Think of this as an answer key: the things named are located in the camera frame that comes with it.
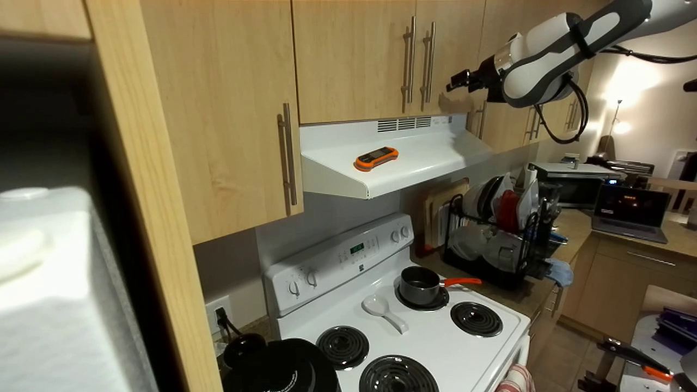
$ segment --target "white stove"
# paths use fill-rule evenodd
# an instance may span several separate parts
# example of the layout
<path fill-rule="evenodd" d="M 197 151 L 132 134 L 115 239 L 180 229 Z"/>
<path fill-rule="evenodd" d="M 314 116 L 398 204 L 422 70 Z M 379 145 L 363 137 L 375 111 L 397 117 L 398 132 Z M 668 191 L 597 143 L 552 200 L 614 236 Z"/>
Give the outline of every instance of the white stove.
<path fill-rule="evenodd" d="M 414 265 L 411 242 L 409 216 L 388 216 L 269 268 L 265 293 L 278 335 L 315 344 L 336 326 L 362 332 L 369 353 L 352 369 L 338 371 L 343 392 L 359 392 L 363 371 L 384 356 L 418 362 L 441 392 L 494 389 L 514 363 L 528 362 L 529 317 L 471 290 L 449 290 L 449 302 L 441 310 L 402 305 L 397 283 L 401 271 Z M 375 296 L 388 302 L 397 324 L 362 307 Z M 459 302 L 492 310 L 501 329 L 491 338 L 462 332 L 450 317 Z"/>

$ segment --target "stove control panel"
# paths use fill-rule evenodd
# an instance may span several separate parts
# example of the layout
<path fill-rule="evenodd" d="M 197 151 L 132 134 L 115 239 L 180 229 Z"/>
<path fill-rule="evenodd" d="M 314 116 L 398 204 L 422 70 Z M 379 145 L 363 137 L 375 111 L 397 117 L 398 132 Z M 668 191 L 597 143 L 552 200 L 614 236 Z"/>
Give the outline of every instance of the stove control panel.
<path fill-rule="evenodd" d="M 286 316 L 382 261 L 401 258 L 398 250 L 411 242 L 411 217 L 395 214 L 314 243 L 265 271 L 270 307 Z"/>

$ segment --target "white range hood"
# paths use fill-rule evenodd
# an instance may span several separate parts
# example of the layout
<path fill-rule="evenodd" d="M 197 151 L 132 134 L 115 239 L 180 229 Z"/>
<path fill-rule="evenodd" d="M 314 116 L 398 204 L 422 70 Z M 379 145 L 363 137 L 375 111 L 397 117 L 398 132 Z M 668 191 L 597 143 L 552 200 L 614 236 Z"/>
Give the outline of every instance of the white range hood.
<path fill-rule="evenodd" d="M 379 132 L 376 122 L 301 126 L 304 191 L 376 198 L 424 183 L 491 156 L 491 148 L 463 130 L 463 117 L 432 117 L 430 126 Z M 393 145 L 398 160 L 359 173 L 359 154 Z"/>

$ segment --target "outlet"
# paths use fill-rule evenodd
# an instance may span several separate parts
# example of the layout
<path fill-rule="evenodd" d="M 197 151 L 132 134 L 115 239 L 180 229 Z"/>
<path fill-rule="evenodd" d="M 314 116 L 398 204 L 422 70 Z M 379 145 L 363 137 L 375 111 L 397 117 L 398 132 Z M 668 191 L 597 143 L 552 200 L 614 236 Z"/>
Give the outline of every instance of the outlet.
<path fill-rule="evenodd" d="M 228 296 L 228 293 L 217 296 L 217 299 L 204 302 L 204 314 L 206 314 L 206 317 L 209 317 L 212 340 L 213 340 L 213 349 L 215 349 L 217 356 L 221 356 L 221 353 L 225 350 L 225 346 L 227 346 L 227 341 L 223 340 L 221 326 L 217 326 L 217 317 L 215 317 L 215 310 L 221 310 L 221 307 L 225 310 L 227 317 L 228 317 L 230 323 L 236 323 L 236 317 L 234 317 L 234 302 L 230 302 L 230 296 Z"/>

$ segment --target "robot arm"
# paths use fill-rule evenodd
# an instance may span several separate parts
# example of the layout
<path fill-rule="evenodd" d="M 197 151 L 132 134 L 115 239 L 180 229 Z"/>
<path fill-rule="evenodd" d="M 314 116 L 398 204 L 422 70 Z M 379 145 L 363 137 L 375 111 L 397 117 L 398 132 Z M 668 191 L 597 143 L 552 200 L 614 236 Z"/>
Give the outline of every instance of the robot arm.
<path fill-rule="evenodd" d="M 633 40 L 671 30 L 697 17 L 697 5 L 682 0 L 614 0 L 589 20 L 576 13 L 555 16 L 509 45 L 482 60 L 475 72 L 450 79 L 449 92 L 485 87 L 487 101 L 512 107 L 534 107 L 571 92 L 571 72 L 594 52 Z"/>

